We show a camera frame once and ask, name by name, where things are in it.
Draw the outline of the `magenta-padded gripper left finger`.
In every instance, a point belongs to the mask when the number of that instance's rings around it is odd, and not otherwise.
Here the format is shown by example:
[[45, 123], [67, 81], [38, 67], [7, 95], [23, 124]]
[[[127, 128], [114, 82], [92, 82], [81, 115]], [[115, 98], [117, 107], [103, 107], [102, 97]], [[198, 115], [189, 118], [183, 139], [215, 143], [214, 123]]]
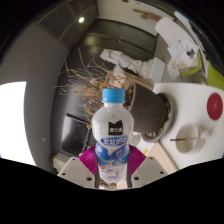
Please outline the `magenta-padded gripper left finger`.
[[71, 157], [58, 176], [84, 188], [98, 188], [100, 177], [95, 147], [91, 146], [79, 157]]

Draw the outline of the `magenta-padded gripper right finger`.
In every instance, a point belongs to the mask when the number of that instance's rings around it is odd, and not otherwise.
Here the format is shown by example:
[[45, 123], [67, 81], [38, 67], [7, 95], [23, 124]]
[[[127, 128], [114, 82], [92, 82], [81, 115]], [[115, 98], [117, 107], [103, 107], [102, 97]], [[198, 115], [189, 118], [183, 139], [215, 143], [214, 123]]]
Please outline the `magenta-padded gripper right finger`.
[[155, 157], [146, 157], [134, 146], [129, 148], [126, 175], [128, 188], [140, 188], [168, 175]]

